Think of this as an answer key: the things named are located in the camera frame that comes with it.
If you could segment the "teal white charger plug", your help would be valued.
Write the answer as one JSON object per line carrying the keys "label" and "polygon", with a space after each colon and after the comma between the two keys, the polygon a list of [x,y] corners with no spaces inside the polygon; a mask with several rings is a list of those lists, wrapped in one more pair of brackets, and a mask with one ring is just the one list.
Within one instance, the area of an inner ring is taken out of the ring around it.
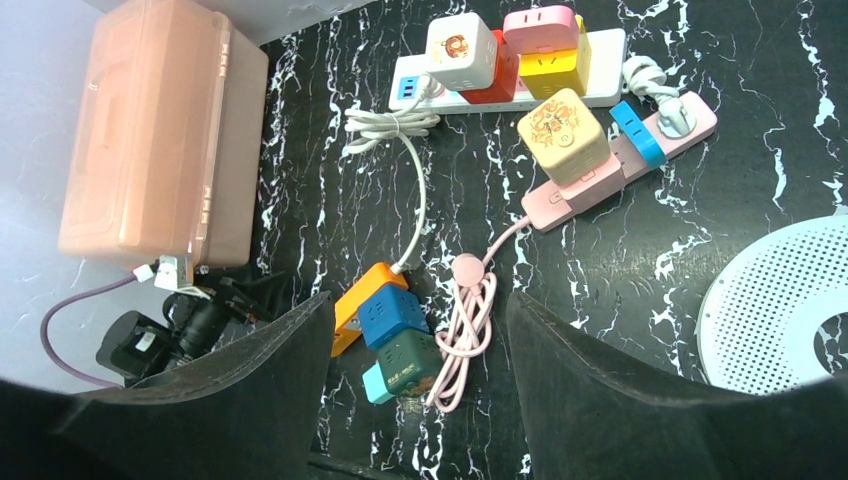
{"label": "teal white charger plug", "polygon": [[394,398],[388,390],[379,363],[375,363],[362,374],[362,383],[367,400],[372,404],[382,405]]}

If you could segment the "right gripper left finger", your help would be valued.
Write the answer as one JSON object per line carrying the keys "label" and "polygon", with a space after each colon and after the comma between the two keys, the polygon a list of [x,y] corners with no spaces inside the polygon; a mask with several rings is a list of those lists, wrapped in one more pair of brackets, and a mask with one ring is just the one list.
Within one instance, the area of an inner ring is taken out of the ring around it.
{"label": "right gripper left finger", "polygon": [[333,303],[281,318],[139,386],[60,394],[1,385],[5,479],[304,479]]}

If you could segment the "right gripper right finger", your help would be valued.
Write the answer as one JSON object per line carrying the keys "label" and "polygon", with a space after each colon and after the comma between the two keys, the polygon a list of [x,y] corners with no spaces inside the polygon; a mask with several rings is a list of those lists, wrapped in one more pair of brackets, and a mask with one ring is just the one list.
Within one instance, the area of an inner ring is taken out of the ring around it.
{"label": "right gripper right finger", "polygon": [[668,373],[517,292],[507,327],[538,479],[843,479],[847,381],[770,396]]}

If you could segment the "pink translucent storage box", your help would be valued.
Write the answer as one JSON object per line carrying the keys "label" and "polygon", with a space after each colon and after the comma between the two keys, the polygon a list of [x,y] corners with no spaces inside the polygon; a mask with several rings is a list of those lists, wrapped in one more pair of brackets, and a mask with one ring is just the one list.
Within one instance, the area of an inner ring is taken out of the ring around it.
{"label": "pink translucent storage box", "polygon": [[193,1],[96,24],[58,247],[126,268],[250,257],[268,58]]}

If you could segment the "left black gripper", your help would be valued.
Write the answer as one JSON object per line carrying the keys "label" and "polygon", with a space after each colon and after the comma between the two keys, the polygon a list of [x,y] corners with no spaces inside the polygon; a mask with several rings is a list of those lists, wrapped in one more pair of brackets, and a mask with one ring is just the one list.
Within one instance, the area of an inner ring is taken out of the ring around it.
{"label": "left black gripper", "polygon": [[162,313],[173,344],[167,370],[210,353],[231,324],[259,328],[286,310],[269,279],[216,278],[210,288],[213,293],[209,299],[182,293],[165,299]]}

